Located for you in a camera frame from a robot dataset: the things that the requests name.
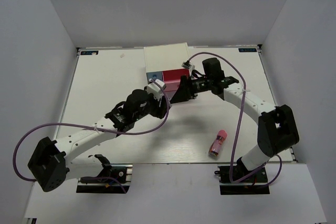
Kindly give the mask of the pink drawer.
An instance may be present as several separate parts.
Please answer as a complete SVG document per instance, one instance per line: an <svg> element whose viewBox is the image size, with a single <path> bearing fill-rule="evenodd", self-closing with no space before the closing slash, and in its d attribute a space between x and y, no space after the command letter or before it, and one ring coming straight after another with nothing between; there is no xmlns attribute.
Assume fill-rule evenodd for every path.
<svg viewBox="0 0 336 224"><path fill-rule="evenodd" d="M180 85L181 76L189 76L187 69L174 69L163 71L163 82L166 85L165 92L172 99Z"/></svg>

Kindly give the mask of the light blue drawer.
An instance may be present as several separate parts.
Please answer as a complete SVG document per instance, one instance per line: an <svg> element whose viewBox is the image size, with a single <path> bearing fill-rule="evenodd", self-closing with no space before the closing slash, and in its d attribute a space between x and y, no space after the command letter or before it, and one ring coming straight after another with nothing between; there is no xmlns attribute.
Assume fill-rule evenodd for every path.
<svg viewBox="0 0 336 224"><path fill-rule="evenodd" d="M157 72L147 72L146 73L146 79L148 81L148 83L150 83L150 80L157 80L159 79L160 81L164 81L163 80L163 72L162 71L157 71Z"/></svg>

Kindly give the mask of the pink capped clear tube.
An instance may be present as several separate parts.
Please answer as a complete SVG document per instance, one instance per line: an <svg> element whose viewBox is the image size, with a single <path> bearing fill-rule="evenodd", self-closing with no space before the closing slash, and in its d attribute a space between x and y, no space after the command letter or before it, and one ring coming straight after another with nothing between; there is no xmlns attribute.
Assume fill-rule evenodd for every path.
<svg viewBox="0 0 336 224"><path fill-rule="evenodd" d="M218 158L226 138L227 138L227 133L225 130L220 130L217 133L216 138L213 141L208 151L208 154L210 157Z"/></svg>

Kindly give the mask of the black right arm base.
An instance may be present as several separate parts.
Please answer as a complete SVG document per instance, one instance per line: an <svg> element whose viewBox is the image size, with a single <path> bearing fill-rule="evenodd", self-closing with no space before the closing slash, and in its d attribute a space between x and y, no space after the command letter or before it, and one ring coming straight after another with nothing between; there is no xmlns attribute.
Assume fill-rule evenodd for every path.
<svg viewBox="0 0 336 224"><path fill-rule="evenodd" d="M219 166L214 175L219 179L221 195L269 195L268 177L266 169L251 175L239 183L231 183L229 180L229 166Z"/></svg>

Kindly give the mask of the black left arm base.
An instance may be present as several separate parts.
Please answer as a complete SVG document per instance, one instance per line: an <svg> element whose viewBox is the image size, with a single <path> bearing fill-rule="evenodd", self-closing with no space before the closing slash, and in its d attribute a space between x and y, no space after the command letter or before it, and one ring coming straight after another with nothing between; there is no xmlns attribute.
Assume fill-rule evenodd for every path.
<svg viewBox="0 0 336 224"><path fill-rule="evenodd" d="M96 178L78 180L76 193L126 194L131 185L133 165L104 165Z"/></svg>

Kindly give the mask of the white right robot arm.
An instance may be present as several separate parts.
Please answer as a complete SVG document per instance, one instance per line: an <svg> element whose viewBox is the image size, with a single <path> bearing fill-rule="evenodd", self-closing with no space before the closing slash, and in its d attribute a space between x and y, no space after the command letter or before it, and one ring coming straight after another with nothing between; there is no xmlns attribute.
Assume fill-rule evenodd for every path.
<svg viewBox="0 0 336 224"><path fill-rule="evenodd" d="M186 102L202 92L210 91L223 101L240 109L252 118L257 126L257 144L237 161L231 160L229 181L239 183L250 181L263 164L280 152L296 145L299 134L292 109L287 105L276 106L249 94L246 84L240 84L234 77L227 77L217 58L202 62L204 74L195 78L181 76L180 85L171 103Z"/></svg>

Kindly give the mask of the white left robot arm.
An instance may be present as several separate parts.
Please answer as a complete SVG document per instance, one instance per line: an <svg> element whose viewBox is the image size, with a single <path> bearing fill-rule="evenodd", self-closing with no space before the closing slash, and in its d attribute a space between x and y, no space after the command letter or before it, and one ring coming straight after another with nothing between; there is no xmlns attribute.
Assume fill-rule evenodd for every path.
<svg viewBox="0 0 336 224"><path fill-rule="evenodd" d="M131 135L135 123L147 115L166 119L169 106L165 94L136 89L92 126L56 140L40 140L28 168L44 192L52 191L75 174L76 157L102 142Z"/></svg>

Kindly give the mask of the white drawer cabinet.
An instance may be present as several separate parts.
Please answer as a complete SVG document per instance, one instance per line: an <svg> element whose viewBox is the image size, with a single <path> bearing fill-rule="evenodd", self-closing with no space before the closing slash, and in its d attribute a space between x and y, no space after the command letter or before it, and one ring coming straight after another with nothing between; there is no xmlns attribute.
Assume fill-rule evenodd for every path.
<svg viewBox="0 0 336 224"><path fill-rule="evenodd" d="M186 42L143 48L146 73L182 69L182 63L189 56Z"/></svg>

